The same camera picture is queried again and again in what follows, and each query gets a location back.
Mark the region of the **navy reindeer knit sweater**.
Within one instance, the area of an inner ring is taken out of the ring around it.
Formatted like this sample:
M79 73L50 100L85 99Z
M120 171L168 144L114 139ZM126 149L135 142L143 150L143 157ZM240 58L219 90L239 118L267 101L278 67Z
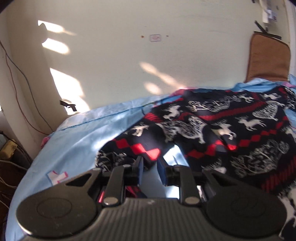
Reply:
M295 93L275 87L264 93L186 91L152 108L96 154L104 171L144 157L145 168L178 146L196 172L225 168L237 180L279 194L295 180L295 137L286 111Z

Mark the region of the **yellow box on floor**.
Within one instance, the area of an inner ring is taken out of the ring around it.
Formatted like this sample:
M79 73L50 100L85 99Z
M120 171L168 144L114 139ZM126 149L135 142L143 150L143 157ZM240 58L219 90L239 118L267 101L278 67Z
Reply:
M0 159L1 160L7 160L10 159L12 157L12 155L14 154L16 148L18 147L18 144L15 143L12 140L8 140L4 146L1 148L0 151Z

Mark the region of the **brown seat cushion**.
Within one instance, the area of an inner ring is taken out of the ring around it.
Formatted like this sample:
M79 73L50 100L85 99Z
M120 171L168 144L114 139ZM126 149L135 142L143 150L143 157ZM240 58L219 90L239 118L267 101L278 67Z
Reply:
M254 33L250 39L248 68L245 82L254 78L268 81L288 81L290 70L289 46L263 33Z

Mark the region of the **white power strip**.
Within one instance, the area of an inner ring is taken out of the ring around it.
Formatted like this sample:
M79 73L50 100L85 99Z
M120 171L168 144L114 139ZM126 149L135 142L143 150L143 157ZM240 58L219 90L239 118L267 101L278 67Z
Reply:
M262 21L269 25L272 22L278 21L276 13L272 10L271 0L259 0L259 5L262 9Z

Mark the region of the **small pink wall sticker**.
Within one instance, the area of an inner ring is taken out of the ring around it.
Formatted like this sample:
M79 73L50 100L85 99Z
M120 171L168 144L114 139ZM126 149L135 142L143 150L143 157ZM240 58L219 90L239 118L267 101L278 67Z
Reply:
M160 34L153 34L153 35L150 35L149 36L149 40L151 41L151 42L160 42L161 40L162 40L162 37L161 37L161 35Z

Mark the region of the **black tape strips on wall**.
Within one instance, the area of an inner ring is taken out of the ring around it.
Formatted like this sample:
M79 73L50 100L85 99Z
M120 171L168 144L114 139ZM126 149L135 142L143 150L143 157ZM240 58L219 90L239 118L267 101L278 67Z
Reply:
M274 35L274 34L271 34L268 32L268 28L267 27L262 27L262 25L259 24L258 21L254 21L255 25L260 29L260 31L266 35L266 36L269 36L269 37L272 37L274 39L278 39L278 40L282 40L282 37L279 36L279 35Z

